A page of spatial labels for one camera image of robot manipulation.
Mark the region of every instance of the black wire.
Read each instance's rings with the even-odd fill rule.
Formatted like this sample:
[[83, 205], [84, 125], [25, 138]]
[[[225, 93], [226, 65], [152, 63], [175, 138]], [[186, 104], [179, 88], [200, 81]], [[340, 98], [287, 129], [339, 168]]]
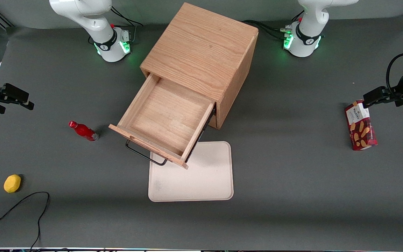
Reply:
[[390, 93], [392, 93], [394, 96], [396, 96], [395, 99], [397, 99], [397, 100], [399, 100], [398, 95], [393, 92], [393, 89], [391, 88], [391, 85], [390, 85], [390, 71], [391, 71], [391, 67], [393, 66], [393, 63], [394, 63], [397, 59], [399, 59], [400, 57], [402, 57], [402, 56], [403, 56], [403, 53], [401, 53], [401, 54], [395, 56], [395, 57], [390, 61], [390, 63], [388, 64], [388, 67], [387, 67], [387, 75], [385, 76], [385, 80], [386, 80], [386, 82], [387, 82], [387, 88], [388, 88], [388, 90], [390, 91]]
[[144, 26], [143, 24], [141, 24], [140, 22], [137, 22], [137, 21], [134, 21], [134, 20], [131, 20], [131, 19], [128, 19], [128, 18], [126, 18], [125, 16], [123, 16], [116, 8], [114, 8], [113, 6], [112, 6], [112, 12], [113, 13], [115, 13], [116, 15], [118, 15], [118, 16], [120, 16], [121, 18], [123, 18], [123, 19], [125, 19], [125, 20], [127, 20], [131, 25], [133, 25], [134, 26], [134, 24], [133, 23], [136, 23], [136, 24], [139, 24], [139, 25], [141, 25], [142, 27]]
[[22, 200], [18, 201], [18, 203], [16, 203], [13, 207], [11, 207], [11, 209], [9, 209], [1, 218], [0, 220], [4, 219], [4, 217], [6, 217], [6, 215], [8, 215], [15, 207], [17, 207], [19, 204], [21, 204], [21, 202], [23, 202], [25, 199], [29, 198], [30, 196], [37, 194], [37, 193], [46, 193], [48, 195], [48, 198], [46, 199], [46, 204], [44, 206], [43, 212], [41, 213], [40, 217], [38, 217], [38, 221], [37, 221], [37, 225], [38, 225], [38, 234], [37, 234], [37, 239], [35, 239], [35, 242], [32, 243], [32, 246], [30, 246], [30, 250], [32, 250], [32, 248], [34, 247], [35, 243], [37, 243], [38, 239], [40, 239], [40, 219], [41, 217], [43, 217], [43, 214], [46, 212], [46, 209], [49, 206], [49, 199], [51, 198], [51, 195], [47, 192], [47, 191], [37, 191], [37, 192], [33, 192], [31, 194], [29, 194], [28, 196], [25, 196]]
[[132, 26], [134, 26], [134, 24], [133, 24], [129, 19], [127, 19], [125, 16], [122, 16], [122, 14], [116, 13], [113, 9], [112, 9], [112, 12], [115, 13], [117, 16], [120, 16], [121, 18], [125, 19], [125, 20], [128, 21]]
[[90, 45], [94, 44], [94, 40], [93, 40], [93, 42], [91, 42], [90, 41], [91, 39], [92, 39], [91, 36], [88, 36], [88, 44], [90, 44]]
[[298, 16], [300, 16], [302, 13], [304, 13], [304, 10], [300, 12], [298, 15], [294, 16], [291, 20], [295, 21], [298, 18]]
[[264, 23], [261, 23], [259, 21], [254, 21], [254, 20], [244, 20], [242, 21], [243, 23], [250, 23], [250, 24], [254, 24], [257, 27], [261, 28], [262, 30], [264, 30], [264, 32], [266, 32], [268, 35], [277, 38], [277, 39], [283, 39], [282, 37], [278, 37], [277, 35], [272, 34], [271, 32], [279, 32], [279, 29], [275, 29], [273, 27], [270, 27]]
[[259, 26], [265, 27], [265, 28], [270, 29], [270, 30], [279, 31], [279, 29], [275, 29], [275, 28], [270, 27], [270, 26], [268, 26], [268, 25], [266, 25], [266, 24], [264, 24], [264, 23], [261, 23], [261, 22], [259, 22], [259, 21], [254, 21], [254, 20], [244, 20], [244, 21], [242, 21], [242, 22], [243, 22], [243, 23], [252, 23], [252, 24], [256, 24], [256, 25], [259, 25]]

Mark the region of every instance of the wooden cabinet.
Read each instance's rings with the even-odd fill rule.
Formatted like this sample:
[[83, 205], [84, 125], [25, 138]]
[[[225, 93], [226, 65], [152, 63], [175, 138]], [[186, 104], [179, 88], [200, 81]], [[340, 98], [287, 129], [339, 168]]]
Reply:
[[257, 28], [184, 3], [141, 64], [142, 88], [117, 126], [187, 168], [204, 126], [220, 129], [250, 69]]

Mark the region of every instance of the bottle cap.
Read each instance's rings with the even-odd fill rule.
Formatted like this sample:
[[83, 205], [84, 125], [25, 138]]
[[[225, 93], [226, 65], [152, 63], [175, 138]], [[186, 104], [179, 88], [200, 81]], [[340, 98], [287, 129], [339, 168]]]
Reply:
[[75, 127], [77, 127], [77, 123], [76, 123], [75, 121], [70, 121], [70, 122], [69, 122], [69, 126], [70, 126], [71, 128], [75, 128]]

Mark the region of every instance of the gray table surface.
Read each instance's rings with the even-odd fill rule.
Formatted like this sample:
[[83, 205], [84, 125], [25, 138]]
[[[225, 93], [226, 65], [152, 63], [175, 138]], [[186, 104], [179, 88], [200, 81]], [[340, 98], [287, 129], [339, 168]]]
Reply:
[[[371, 107], [379, 146], [362, 152], [351, 150], [343, 111], [385, 84], [403, 53], [403, 16], [331, 20], [308, 58], [261, 32], [223, 128], [201, 139], [232, 148], [234, 196], [211, 202], [151, 202], [148, 162], [107, 128], [144, 82], [139, 64], [164, 28], [139, 27], [117, 63], [104, 62], [83, 29], [13, 31], [0, 85], [29, 92], [35, 109], [8, 105], [0, 115], [0, 216], [45, 190], [38, 246], [403, 251], [403, 107]], [[392, 83], [402, 74], [403, 58]], [[101, 138], [79, 137], [70, 120]], [[26, 176], [23, 190], [3, 191], [10, 174]], [[31, 245], [44, 201], [36, 195], [0, 222], [0, 247]]]

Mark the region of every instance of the green light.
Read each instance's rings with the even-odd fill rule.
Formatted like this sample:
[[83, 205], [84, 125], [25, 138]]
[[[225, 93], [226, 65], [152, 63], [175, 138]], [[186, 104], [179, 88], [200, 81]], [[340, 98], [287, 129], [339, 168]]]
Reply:
[[290, 34], [290, 36], [286, 38], [286, 41], [284, 42], [284, 48], [286, 49], [290, 48], [292, 41], [293, 41], [293, 35]]
[[315, 49], [318, 48], [318, 44], [320, 44], [320, 40], [321, 40], [321, 36], [318, 38], [318, 42], [317, 42], [317, 45], [315, 46]]
[[99, 51], [99, 48], [97, 48], [97, 45], [96, 45], [96, 43], [94, 43], [94, 47], [96, 47], [96, 50], [97, 50], [97, 54], [99, 54], [99, 55], [100, 55], [100, 51]]
[[130, 44], [128, 42], [119, 41], [119, 44], [125, 54], [130, 52]]

